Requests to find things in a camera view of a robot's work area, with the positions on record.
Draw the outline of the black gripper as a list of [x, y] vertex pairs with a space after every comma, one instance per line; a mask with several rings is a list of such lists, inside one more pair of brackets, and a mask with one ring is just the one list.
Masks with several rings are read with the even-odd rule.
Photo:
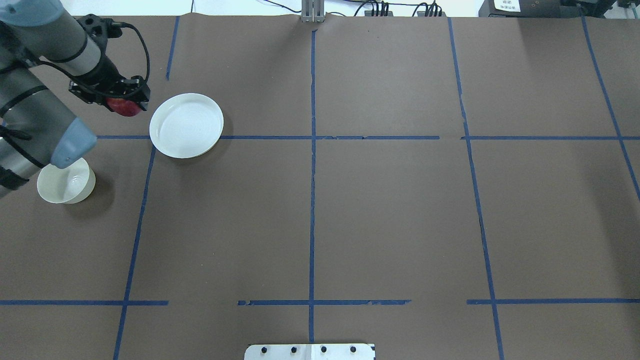
[[146, 112], [150, 101], [151, 91], [146, 80], [135, 75], [130, 79], [121, 78], [105, 88], [98, 86], [82, 86], [71, 80], [68, 91], [87, 104], [98, 104], [113, 112], [106, 105], [107, 98], [130, 100], [137, 103], [142, 112]]

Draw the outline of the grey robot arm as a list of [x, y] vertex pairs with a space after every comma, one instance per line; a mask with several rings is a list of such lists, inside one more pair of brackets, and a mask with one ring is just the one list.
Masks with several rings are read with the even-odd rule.
[[[126, 78], [107, 53], [108, 41], [135, 32], [144, 76]], [[151, 91], [149, 50], [131, 23], [96, 14], [75, 18], [59, 0], [1, 2], [1, 195], [18, 191], [46, 166], [66, 169], [96, 146], [98, 137], [32, 68], [48, 66], [69, 81], [86, 104], [132, 117], [146, 111]]]

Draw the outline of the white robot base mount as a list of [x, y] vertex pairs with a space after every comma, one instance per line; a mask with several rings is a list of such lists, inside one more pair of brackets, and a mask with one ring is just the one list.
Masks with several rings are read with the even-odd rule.
[[365, 342], [252, 344], [245, 360], [375, 360], [374, 344]]

